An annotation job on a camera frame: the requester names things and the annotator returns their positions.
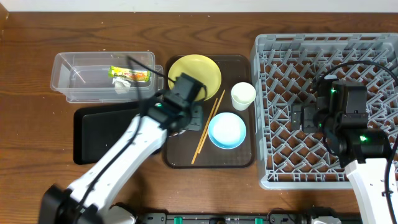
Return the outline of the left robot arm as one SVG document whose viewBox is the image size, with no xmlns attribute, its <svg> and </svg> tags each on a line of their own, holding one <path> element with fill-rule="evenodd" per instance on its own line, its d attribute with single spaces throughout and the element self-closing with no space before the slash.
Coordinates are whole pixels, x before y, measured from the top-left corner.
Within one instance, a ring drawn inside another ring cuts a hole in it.
<svg viewBox="0 0 398 224">
<path fill-rule="evenodd" d="M 171 90 L 142 101 L 124 134 L 87 173 L 65 190 L 53 185 L 46 191 L 39 223 L 135 223 L 136 217 L 113 201 L 168 135 L 190 124 L 201 90 L 204 84 L 182 73 Z"/>
</svg>

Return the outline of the yellow plate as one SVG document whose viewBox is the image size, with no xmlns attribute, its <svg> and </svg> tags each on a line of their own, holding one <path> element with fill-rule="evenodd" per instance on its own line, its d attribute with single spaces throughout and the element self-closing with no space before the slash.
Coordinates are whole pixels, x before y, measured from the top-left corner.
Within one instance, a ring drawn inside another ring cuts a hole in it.
<svg viewBox="0 0 398 224">
<path fill-rule="evenodd" d="M 169 69 L 168 77 L 177 81 L 182 73 L 198 80 L 206 86 L 205 100 L 209 100 L 216 94 L 221 86 L 221 70 L 209 57 L 198 54 L 186 55 L 176 60 Z"/>
</svg>

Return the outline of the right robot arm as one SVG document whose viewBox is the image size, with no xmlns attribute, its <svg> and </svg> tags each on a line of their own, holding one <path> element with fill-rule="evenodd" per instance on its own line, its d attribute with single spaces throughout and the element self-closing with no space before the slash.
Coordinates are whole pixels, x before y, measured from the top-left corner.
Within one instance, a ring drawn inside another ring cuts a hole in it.
<svg viewBox="0 0 398 224">
<path fill-rule="evenodd" d="M 385 131 L 368 127 L 367 94 L 362 83 L 325 80 L 314 103 L 291 106 L 290 122 L 294 130 L 323 135 L 352 185 L 363 223 L 397 223 L 397 144 Z"/>
</svg>

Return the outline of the white bowl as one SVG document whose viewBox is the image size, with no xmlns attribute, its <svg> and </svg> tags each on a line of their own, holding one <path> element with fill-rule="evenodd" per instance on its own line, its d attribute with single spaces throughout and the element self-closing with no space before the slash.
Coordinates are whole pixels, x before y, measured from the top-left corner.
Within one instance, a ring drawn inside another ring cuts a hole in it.
<svg viewBox="0 0 398 224">
<path fill-rule="evenodd" d="M 181 134 L 183 134 L 185 131 L 186 131 L 186 129 L 183 129 L 183 130 L 180 130 L 180 131 L 177 131 L 177 132 L 172 132 L 172 133 L 170 132 L 170 133 L 169 133 L 169 137 L 181 135 Z"/>
</svg>

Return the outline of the green snack wrapper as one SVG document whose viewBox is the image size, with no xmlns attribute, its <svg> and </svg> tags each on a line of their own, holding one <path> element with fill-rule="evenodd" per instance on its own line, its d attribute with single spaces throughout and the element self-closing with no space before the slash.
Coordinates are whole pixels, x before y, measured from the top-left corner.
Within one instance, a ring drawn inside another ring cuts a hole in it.
<svg viewBox="0 0 398 224">
<path fill-rule="evenodd" d="M 108 75 L 110 78 L 119 77 L 137 82 L 148 82 L 150 80 L 150 72 L 147 70 L 133 70 L 115 66 L 110 66 Z"/>
</svg>

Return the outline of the white paper cup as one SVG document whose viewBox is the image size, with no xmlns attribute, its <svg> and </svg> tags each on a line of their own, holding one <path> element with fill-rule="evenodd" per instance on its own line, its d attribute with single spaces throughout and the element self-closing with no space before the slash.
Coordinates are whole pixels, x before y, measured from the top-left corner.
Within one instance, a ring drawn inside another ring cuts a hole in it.
<svg viewBox="0 0 398 224">
<path fill-rule="evenodd" d="M 256 97 L 256 89 L 247 82 L 239 82 L 231 89 L 233 108 L 238 111 L 246 110 Z"/>
</svg>

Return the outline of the light blue bowl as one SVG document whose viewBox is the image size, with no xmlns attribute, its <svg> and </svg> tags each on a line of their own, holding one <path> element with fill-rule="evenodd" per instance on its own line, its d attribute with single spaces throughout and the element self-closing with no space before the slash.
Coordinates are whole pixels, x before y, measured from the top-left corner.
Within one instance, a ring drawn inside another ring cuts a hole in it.
<svg viewBox="0 0 398 224">
<path fill-rule="evenodd" d="M 218 148 L 230 150 L 240 146 L 246 138 L 243 119 L 230 112 L 214 116 L 208 125 L 208 137 Z"/>
</svg>

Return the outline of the white tissue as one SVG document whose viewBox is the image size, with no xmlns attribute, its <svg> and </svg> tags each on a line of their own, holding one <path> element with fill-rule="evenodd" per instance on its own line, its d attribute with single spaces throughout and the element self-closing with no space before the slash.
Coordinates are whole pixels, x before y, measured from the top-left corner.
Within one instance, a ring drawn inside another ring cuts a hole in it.
<svg viewBox="0 0 398 224">
<path fill-rule="evenodd" d="M 114 85 L 114 90 L 117 94 L 126 94 L 129 92 L 130 87 L 131 87 L 131 82 L 128 80 L 125 80 L 123 78 L 119 77 L 114 77 L 113 78 L 113 85 Z"/>
</svg>

